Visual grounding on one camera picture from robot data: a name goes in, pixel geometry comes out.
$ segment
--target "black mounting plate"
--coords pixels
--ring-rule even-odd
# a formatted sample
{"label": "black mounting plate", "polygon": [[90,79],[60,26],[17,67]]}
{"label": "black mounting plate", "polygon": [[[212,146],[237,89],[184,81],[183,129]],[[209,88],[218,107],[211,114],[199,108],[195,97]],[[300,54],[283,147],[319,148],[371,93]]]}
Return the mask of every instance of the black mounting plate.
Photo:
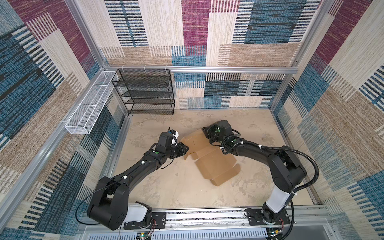
{"label": "black mounting plate", "polygon": [[[167,216],[166,212],[152,212],[152,219],[156,220],[155,229],[166,227],[166,216]],[[152,226],[153,226],[153,221],[151,221],[151,223],[146,229],[151,229]],[[138,226],[138,222],[124,223],[124,230],[134,230],[134,229],[140,229]]]}
{"label": "black mounting plate", "polygon": [[[258,226],[258,225],[267,225],[264,221],[263,221],[263,215],[260,213],[262,209],[252,209],[252,208],[248,208],[246,209],[244,212],[245,214],[248,216],[248,222],[249,222],[249,225],[250,226]],[[287,211],[285,209],[283,209],[281,212],[280,212],[280,215],[279,217],[284,221],[284,225],[288,225],[291,223],[291,220],[289,219],[289,217],[286,217],[285,215],[288,216],[287,214]],[[276,223],[276,225],[281,225],[281,221],[278,220]]]}

